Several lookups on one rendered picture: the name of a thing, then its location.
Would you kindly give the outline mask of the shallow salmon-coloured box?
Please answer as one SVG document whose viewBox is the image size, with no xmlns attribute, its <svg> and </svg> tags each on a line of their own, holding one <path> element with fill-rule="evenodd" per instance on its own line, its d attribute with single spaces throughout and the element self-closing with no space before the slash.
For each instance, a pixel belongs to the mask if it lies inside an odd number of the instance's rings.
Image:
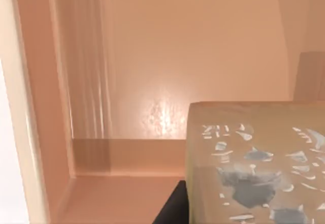
<svg viewBox="0 0 325 224">
<path fill-rule="evenodd" d="M 152 224 L 198 102 L 325 102 L 325 0 L 0 0 L 28 218 Z"/>
</svg>

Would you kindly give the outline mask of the tan box with pale print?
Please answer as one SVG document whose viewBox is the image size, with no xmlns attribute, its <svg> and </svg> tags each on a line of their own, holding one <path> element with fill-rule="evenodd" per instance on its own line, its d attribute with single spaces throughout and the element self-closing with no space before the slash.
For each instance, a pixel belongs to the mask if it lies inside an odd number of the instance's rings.
<svg viewBox="0 0 325 224">
<path fill-rule="evenodd" d="M 189 224 L 325 224 L 325 102 L 189 107 Z"/>
</svg>

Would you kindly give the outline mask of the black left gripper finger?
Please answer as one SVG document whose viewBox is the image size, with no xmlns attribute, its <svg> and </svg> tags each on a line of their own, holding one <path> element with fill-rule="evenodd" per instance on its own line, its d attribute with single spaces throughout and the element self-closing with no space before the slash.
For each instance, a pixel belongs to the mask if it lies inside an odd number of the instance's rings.
<svg viewBox="0 0 325 224">
<path fill-rule="evenodd" d="M 189 224 L 185 180 L 180 180 L 152 224 Z"/>
</svg>

